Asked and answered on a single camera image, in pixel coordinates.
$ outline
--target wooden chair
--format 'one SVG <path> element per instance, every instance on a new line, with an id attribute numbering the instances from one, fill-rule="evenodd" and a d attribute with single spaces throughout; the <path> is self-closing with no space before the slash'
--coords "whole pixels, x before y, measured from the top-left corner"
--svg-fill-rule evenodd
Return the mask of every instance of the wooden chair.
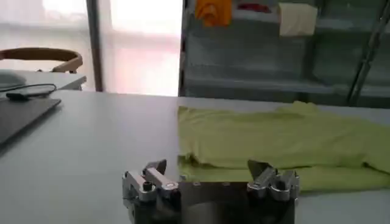
<path id="1" fill-rule="evenodd" d="M 77 73 L 77 68 L 83 65 L 83 58 L 75 51 L 43 47 L 2 50 L 0 51 L 0 60 L 3 59 L 65 61 L 54 67 L 52 72 Z"/>

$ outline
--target table surface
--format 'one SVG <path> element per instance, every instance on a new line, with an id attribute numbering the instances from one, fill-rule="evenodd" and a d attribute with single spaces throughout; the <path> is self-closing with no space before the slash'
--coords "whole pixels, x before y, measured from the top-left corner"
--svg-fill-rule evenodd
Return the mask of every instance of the table surface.
<path id="1" fill-rule="evenodd" d="M 166 158 L 177 179 L 177 107 L 271 111 L 282 103 L 57 91 L 62 104 L 0 155 L 0 223 L 130 223 L 121 175 Z M 321 107 L 390 125 L 389 110 Z M 304 195 L 296 223 L 389 223 L 390 191 Z"/>
<path id="2" fill-rule="evenodd" d="M 62 72 L 36 72 L 36 71 L 17 71 L 12 72 L 26 78 L 26 84 L 53 83 L 58 89 L 77 89 L 81 84 L 87 81 L 85 75 L 70 74 Z"/>

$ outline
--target orange object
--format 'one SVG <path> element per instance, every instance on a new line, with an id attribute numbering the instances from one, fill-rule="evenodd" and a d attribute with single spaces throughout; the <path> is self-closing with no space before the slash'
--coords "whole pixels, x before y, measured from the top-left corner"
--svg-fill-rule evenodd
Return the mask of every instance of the orange object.
<path id="1" fill-rule="evenodd" d="M 232 20 L 232 0 L 197 0 L 195 17 L 205 26 L 227 26 Z"/>

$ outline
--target laptop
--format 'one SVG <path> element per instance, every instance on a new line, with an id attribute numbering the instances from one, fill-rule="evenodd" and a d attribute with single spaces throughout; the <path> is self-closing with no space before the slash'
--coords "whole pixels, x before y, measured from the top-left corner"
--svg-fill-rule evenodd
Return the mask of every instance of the laptop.
<path id="1" fill-rule="evenodd" d="M 0 98 L 0 145 L 57 106 L 59 99 L 11 101 Z"/>

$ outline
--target folded shirt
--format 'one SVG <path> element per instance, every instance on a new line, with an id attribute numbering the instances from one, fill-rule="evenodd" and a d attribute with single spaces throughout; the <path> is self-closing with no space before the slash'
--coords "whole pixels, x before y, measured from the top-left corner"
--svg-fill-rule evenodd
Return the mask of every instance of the folded shirt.
<path id="1" fill-rule="evenodd" d="M 249 181 L 247 160 L 296 169 L 303 191 L 390 186 L 390 128 L 296 102 L 268 113 L 179 108 L 188 180 Z"/>

